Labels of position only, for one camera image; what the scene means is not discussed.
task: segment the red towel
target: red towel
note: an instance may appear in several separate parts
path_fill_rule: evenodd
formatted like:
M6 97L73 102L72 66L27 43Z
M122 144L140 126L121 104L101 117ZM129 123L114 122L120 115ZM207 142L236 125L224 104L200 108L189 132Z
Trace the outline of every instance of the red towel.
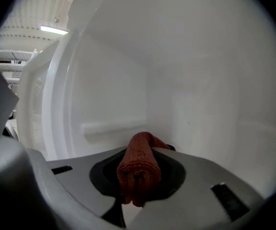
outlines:
M120 192L125 196L124 204L141 207L161 181L161 171L151 147L171 149L149 132L132 137L123 160L117 168Z

